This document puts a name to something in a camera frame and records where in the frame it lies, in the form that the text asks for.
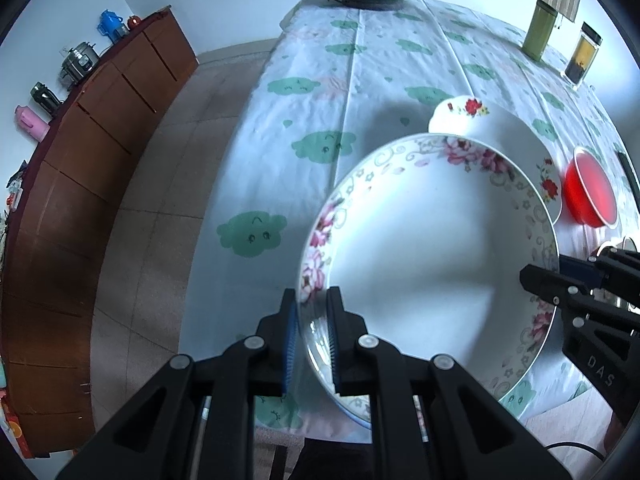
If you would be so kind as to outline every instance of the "floor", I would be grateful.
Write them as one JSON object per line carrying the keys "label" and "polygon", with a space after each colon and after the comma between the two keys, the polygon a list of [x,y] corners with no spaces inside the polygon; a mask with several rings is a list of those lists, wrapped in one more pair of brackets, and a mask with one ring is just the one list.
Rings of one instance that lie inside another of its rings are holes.
{"label": "floor", "polygon": [[[201,65],[152,136],[116,217],[100,274],[91,339],[97,430],[178,348],[191,259],[226,144],[266,54]],[[602,450],[610,408],[591,390],[533,417],[543,444],[580,441]],[[287,471],[302,441],[259,431],[255,478],[267,479],[276,444],[289,446]],[[553,451],[574,475],[590,478],[597,459]]]}

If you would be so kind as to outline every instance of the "black pants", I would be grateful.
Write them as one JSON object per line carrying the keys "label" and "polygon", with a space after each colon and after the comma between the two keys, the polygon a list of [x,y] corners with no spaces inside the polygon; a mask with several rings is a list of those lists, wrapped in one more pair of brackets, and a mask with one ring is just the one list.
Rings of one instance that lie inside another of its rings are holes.
{"label": "black pants", "polygon": [[289,480],[373,480],[372,445],[306,438]]}

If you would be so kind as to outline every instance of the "red plastic bowl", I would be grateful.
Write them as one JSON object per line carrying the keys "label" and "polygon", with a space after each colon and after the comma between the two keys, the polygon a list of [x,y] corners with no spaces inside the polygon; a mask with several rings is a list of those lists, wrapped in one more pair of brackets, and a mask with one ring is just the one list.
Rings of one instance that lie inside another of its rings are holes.
{"label": "red plastic bowl", "polygon": [[618,224],[616,196],[598,159],[578,146],[562,186],[567,207],[575,220],[593,228]]}

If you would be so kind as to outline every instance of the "green container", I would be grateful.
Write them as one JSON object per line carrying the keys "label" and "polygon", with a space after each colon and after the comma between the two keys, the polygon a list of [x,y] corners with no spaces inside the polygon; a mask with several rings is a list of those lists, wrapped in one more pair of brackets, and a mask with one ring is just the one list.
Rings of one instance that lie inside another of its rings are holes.
{"label": "green container", "polygon": [[536,10],[533,11],[533,18],[527,31],[527,37],[522,44],[522,51],[532,60],[540,61],[546,44],[554,30],[558,11],[542,0],[536,3]]}

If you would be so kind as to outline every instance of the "blue pitcher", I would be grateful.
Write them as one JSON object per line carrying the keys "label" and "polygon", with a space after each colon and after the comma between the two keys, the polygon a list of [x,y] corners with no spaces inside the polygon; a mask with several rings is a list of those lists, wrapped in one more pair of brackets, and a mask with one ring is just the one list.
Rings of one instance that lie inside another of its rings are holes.
{"label": "blue pitcher", "polygon": [[109,9],[100,15],[100,23],[97,28],[100,34],[107,36],[113,43],[117,43],[129,33],[127,27],[122,23],[122,18]]}

